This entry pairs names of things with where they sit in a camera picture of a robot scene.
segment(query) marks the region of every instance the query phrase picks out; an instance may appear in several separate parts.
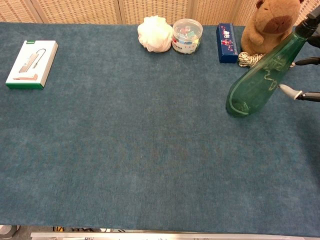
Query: blue box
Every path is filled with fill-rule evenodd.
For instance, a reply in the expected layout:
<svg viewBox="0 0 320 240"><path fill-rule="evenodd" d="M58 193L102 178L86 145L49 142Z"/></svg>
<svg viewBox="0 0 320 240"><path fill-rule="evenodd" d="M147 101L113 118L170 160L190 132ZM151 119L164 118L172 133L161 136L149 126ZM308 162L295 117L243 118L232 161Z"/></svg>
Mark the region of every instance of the blue box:
<svg viewBox="0 0 320 240"><path fill-rule="evenodd" d="M216 28L216 40L220 63L236 63L238 60L238 49L233 24L219 23Z"/></svg>

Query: plastic container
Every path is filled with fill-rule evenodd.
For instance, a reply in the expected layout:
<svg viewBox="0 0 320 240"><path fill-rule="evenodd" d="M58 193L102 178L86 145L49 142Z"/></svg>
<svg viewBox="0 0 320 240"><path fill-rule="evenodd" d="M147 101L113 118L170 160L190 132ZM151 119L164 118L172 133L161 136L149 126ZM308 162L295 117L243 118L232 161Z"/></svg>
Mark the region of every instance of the plastic container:
<svg viewBox="0 0 320 240"><path fill-rule="evenodd" d="M173 24L172 46L182 54L194 53L200 45L203 27L200 22L184 18Z"/></svg>

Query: beige woven screen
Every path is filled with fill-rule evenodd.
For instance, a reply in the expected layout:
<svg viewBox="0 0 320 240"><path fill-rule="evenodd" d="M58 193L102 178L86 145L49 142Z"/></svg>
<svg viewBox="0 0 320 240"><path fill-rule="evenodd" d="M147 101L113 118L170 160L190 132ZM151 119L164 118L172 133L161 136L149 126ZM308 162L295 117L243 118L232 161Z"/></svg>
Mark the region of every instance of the beige woven screen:
<svg viewBox="0 0 320 240"><path fill-rule="evenodd" d="M202 25L231 23L236 3L236 0L195 0L192 18Z"/></svg>
<svg viewBox="0 0 320 240"><path fill-rule="evenodd" d="M233 21L235 25L246 25L250 17L256 10L257 0L242 0L240 8ZM304 0L301 4L300 15L295 25L298 25L306 15L320 5L320 0Z"/></svg>
<svg viewBox="0 0 320 240"><path fill-rule="evenodd" d="M143 23L145 17L158 15L174 24L179 19L190 18L192 0L119 0L124 24Z"/></svg>
<svg viewBox="0 0 320 240"><path fill-rule="evenodd" d="M44 22L63 24L120 24L117 0L32 0Z"/></svg>
<svg viewBox="0 0 320 240"><path fill-rule="evenodd" d="M0 0L0 21L36 23L35 17L23 0Z"/></svg>
<svg viewBox="0 0 320 240"><path fill-rule="evenodd" d="M304 0L301 4L300 15L298 20L295 22L295 25L298 25L306 15L310 13L313 9L320 5L320 0Z"/></svg>
<svg viewBox="0 0 320 240"><path fill-rule="evenodd" d="M234 18L233 24L237 26L245 26L252 14L257 9L258 0L243 0L241 1L239 10Z"/></svg>

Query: white mesh bath sponge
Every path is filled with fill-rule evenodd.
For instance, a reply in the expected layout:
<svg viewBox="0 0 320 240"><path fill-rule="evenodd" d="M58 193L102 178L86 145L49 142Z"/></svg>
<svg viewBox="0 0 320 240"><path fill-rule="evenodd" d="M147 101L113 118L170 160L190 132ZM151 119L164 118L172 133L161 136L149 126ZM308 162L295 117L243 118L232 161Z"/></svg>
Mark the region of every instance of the white mesh bath sponge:
<svg viewBox="0 0 320 240"><path fill-rule="evenodd" d="M138 35L139 42L149 52L165 52L171 47L172 27L164 17L145 17L144 22L138 26Z"/></svg>

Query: white box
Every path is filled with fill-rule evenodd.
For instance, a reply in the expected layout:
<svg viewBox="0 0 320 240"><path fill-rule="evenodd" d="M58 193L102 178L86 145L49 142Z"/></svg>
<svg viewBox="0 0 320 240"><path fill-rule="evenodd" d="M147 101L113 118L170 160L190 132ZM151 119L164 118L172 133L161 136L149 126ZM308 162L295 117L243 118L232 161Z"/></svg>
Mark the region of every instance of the white box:
<svg viewBox="0 0 320 240"><path fill-rule="evenodd" d="M57 49L56 41L24 41L5 84L10 89L43 89Z"/></svg>

